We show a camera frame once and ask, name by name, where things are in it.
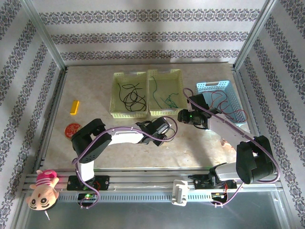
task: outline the blue plastic basket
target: blue plastic basket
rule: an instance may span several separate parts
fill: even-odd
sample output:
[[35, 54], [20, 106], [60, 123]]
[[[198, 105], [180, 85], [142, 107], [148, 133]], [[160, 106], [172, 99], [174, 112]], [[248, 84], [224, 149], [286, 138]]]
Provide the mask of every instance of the blue plastic basket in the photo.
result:
[[[200, 94], [206, 91], [216, 91], [221, 90], [224, 91], [228, 95], [227, 101], [229, 102], [228, 108], [226, 108], [226, 113], [231, 113], [236, 110], [242, 109], [242, 106], [240, 105], [237, 95], [234, 91], [233, 85], [229, 80], [222, 80], [217, 82], [203, 82], [203, 83], [197, 83], [196, 85], [196, 93]], [[204, 99], [206, 103], [211, 106], [212, 98], [210, 93], [203, 93]], [[217, 107], [218, 104], [223, 101], [222, 99], [218, 99], [214, 101], [213, 107]], [[235, 123], [237, 126], [241, 126], [245, 124], [245, 115], [243, 111], [238, 111], [233, 114], [230, 114], [230, 116], [234, 119], [231, 120], [233, 123]]]

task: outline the stuffed toy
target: stuffed toy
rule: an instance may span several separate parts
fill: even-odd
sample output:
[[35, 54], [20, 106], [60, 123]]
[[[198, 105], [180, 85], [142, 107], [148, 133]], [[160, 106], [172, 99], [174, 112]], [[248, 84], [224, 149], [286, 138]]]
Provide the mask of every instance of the stuffed toy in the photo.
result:
[[34, 191], [26, 198], [26, 203], [33, 210], [45, 211], [51, 208], [57, 201], [59, 192], [54, 187], [59, 179], [53, 170], [37, 170], [36, 185], [30, 185]]

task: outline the green wire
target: green wire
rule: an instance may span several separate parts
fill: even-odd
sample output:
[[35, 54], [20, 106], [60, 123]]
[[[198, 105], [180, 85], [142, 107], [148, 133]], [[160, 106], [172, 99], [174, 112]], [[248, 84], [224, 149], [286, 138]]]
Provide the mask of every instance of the green wire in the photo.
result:
[[154, 79], [154, 82], [155, 82], [155, 84], [156, 84], [156, 90], [154, 90], [154, 92], [152, 93], [152, 94], [153, 94], [153, 98], [155, 99], [155, 101], [156, 101], [156, 103], [158, 104], [158, 106], [159, 106], [161, 109], [163, 109], [163, 108], [159, 105], [159, 103], [158, 103], [158, 101], [156, 100], [156, 98], [154, 97], [154, 93], [157, 91], [158, 86], [157, 86], [156, 79], [155, 79], [153, 76], [152, 76], [152, 78]]
[[173, 94], [178, 95], [178, 93], [171, 93], [171, 94], [167, 97], [167, 99], [166, 99], [165, 101], [164, 101], [162, 98], [160, 98], [160, 99], [162, 99], [162, 101], [163, 101], [166, 105], [168, 105], [170, 108], [178, 108], [178, 106], [176, 105], [176, 103], [175, 103], [174, 101], [172, 101], [172, 99], [171, 99], [171, 96], [172, 96]]
[[[156, 103], [158, 104], [158, 106], [159, 106], [161, 109], [163, 109], [163, 108], [160, 106], [160, 104], [158, 103], [158, 101], [156, 100], [156, 98], [154, 97], [154, 93], [158, 90], [158, 85], [157, 85], [156, 79], [155, 79], [153, 76], [152, 76], [152, 78], [154, 79], [154, 82], [155, 82], [155, 84], [156, 84], [156, 90], [154, 90], [154, 92], [152, 93], [152, 94], [153, 94], [153, 98], [154, 98], [154, 100], [156, 101]], [[167, 97], [166, 100], [163, 100], [161, 97], [160, 97], [160, 99], [161, 99], [166, 105], [168, 105], [170, 108], [178, 108], [178, 106], [176, 105], [176, 103], [175, 103], [174, 101], [172, 101], [172, 99], [171, 99], [171, 96], [172, 96], [173, 94], [178, 95], [178, 93], [171, 93], [171, 94]]]

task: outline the striped wall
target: striped wall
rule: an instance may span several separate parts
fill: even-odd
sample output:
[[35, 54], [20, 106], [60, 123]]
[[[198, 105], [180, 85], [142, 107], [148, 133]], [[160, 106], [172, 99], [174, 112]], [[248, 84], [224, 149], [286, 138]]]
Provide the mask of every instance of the striped wall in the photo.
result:
[[59, 68], [18, 0], [0, 0], [0, 228], [32, 172]]
[[234, 63], [265, 0], [33, 0], [66, 65]]
[[273, 145], [297, 228], [305, 228], [305, 1], [279, 0], [239, 69]]

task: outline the table surface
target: table surface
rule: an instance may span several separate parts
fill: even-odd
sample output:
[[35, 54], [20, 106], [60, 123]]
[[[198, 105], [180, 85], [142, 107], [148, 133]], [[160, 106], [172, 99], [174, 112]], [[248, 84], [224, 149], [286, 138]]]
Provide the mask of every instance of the table surface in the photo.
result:
[[[112, 76], [115, 72], [147, 71], [155, 68], [181, 69], [184, 86], [193, 91], [198, 82], [219, 80], [230, 80], [236, 90], [230, 65], [227, 63], [69, 67], [43, 168], [74, 168], [71, 161], [76, 153], [71, 141], [64, 135], [64, 129], [70, 123], [85, 126], [93, 119], [100, 118], [107, 128], [152, 120], [154, 117], [149, 115], [145, 119], [113, 119], [109, 108]], [[80, 101], [79, 109], [76, 115], [70, 115], [74, 100]], [[178, 123], [178, 128], [175, 139], [160, 147], [153, 143], [109, 146], [95, 160], [95, 167], [210, 167], [223, 162], [235, 162], [234, 149], [222, 146], [221, 137], [213, 131], [199, 130], [182, 123]]]

